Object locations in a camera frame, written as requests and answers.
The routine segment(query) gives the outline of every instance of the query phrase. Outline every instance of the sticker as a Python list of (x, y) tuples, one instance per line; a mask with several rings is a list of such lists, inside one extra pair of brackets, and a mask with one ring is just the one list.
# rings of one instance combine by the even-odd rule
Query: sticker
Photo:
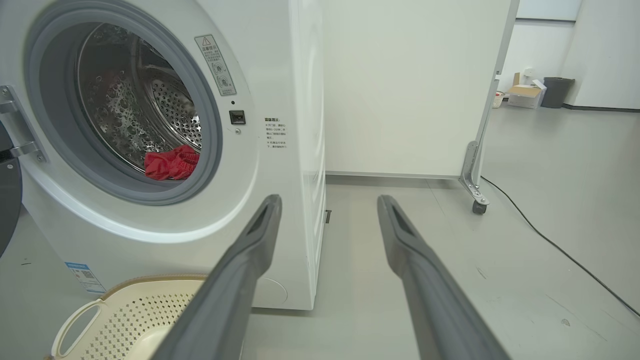
[(287, 126), (277, 117), (264, 118), (267, 149), (287, 148)]
[(106, 292), (100, 281), (95, 278), (89, 266), (85, 264), (65, 263), (71, 272), (76, 276), (76, 279), (82, 284), (86, 291), (90, 293), (103, 294)]
[(213, 36), (205, 35), (203, 37), (196, 37), (195, 39), (202, 55), (209, 64), (209, 69), (211, 69), (211, 74), (213, 74), (213, 78), (216, 80), (220, 95), (235, 95), (236, 87), (234, 86), (234, 81), (231, 79), (231, 74), (229, 74), (227, 70), (225, 59), (222, 58), (222, 54), (218, 49), (218, 45), (216, 45), (216, 41), (213, 40)]

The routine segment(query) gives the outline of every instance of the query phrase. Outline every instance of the power cord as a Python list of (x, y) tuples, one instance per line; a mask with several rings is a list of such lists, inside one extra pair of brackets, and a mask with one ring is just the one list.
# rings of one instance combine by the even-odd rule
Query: power cord
[(627, 304), (624, 300), (622, 300), (621, 297), (618, 296), (618, 294), (616, 294), (615, 292), (613, 292), (613, 290), (611, 290), (607, 285), (604, 284), (604, 282), (602, 282), (600, 279), (598, 279), (597, 276), (593, 275), (589, 270), (587, 270), (586, 267), (582, 266), (582, 264), (580, 264), (576, 259), (573, 259), (571, 257), (571, 255), (567, 254), (566, 251), (564, 251), (560, 246), (558, 246), (556, 243), (554, 243), (553, 241), (549, 240), (549, 238), (547, 238), (546, 236), (542, 235), (541, 232), (538, 231), (538, 229), (536, 229), (535, 226), (533, 226), (533, 224), (529, 221), (529, 219), (524, 215), (524, 213), (522, 213), (522, 210), (520, 210), (520, 208), (516, 205), (516, 203), (511, 199), (511, 197), (504, 192), (503, 189), (500, 189), (499, 186), (497, 186), (496, 184), (492, 183), (491, 181), (489, 181), (486, 177), (481, 176), (487, 183), (490, 183), (491, 185), (493, 185), (496, 189), (500, 190), (501, 193), (504, 194), (504, 196), (507, 197), (507, 199), (509, 199), (509, 201), (511, 201), (511, 203), (515, 206), (516, 210), (518, 210), (518, 212), (522, 215), (522, 217), (524, 218), (524, 220), (529, 224), (529, 226), (531, 226), (531, 229), (533, 229), (533, 231), (535, 231), (538, 235), (540, 235), (543, 239), (547, 240), (549, 242), (549, 244), (553, 245), (556, 249), (560, 250), (560, 252), (562, 252), (566, 257), (568, 257), (571, 261), (573, 261), (576, 265), (578, 265), (578, 267), (580, 267), (581, 269), (583, 269), (587, 274), (589, 274), (595, 281), (598, 282), (598, 284), (602, 285), (603, 288), (605, 288), (611, 295), (613, 295), (616, 299), (618, 299), (618, 301), (620, 301), (622, 304), (624, 304), (627, 308), (629, 308), (629, 310), (633, 311), (637, 316), (640, 316), (640, 314), (633, 308), (631, 307), (631, 305)]

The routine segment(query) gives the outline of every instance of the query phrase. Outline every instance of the label with chinese text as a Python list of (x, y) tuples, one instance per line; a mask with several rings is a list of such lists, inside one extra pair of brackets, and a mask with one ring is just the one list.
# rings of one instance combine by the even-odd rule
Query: label with chinese text
[(264, 118), (267, 149), (287, 148), (287, 125), (277, 117)]
[(234, 81), (231, 79), (231, 74), (229, 74), (229, 71), (227, 70), (225, 59), (222, 58), (220, 49), (218, 49), (216, 41), (213, 40), (213, 36), (205, 35), (203, 37), (196, 37), (195, 39), (196, 43), (200, 47), (202, 56), (204, 56), (205, 60), (207, 60), (207, 63), (209, 64), (211, 74), (213, 74), (218, 90), (220, 90), (220, 95), (235, 95), (236, 87), (234, 85)]

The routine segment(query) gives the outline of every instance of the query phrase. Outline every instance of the caster wheel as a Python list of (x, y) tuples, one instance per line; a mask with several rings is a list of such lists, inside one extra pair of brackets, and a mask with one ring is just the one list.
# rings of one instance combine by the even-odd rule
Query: caster wheel
[(486, 205), (482, 205), (478, 203), (478, 201), (474, 201), (474, 205), (471, 207), (471, 210), (474, 212), (474, 214), (482, 215), (486, 211)]

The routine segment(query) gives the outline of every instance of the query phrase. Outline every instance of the door hinge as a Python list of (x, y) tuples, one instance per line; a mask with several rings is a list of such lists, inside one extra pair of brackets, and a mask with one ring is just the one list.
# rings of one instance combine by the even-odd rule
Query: door hinge
[(17, 143), (21, 145), (2, 151), (3, 158), (18, 158), (27, 154), (34, 154), (38, 161), (45, 161), (45, 156), (38, 146), (38, 142), (26, 122), (22, 106), (10, 86), (0, 86), (0, 114), (8, 114), (3, 121), (7, 132), (13, 135)]

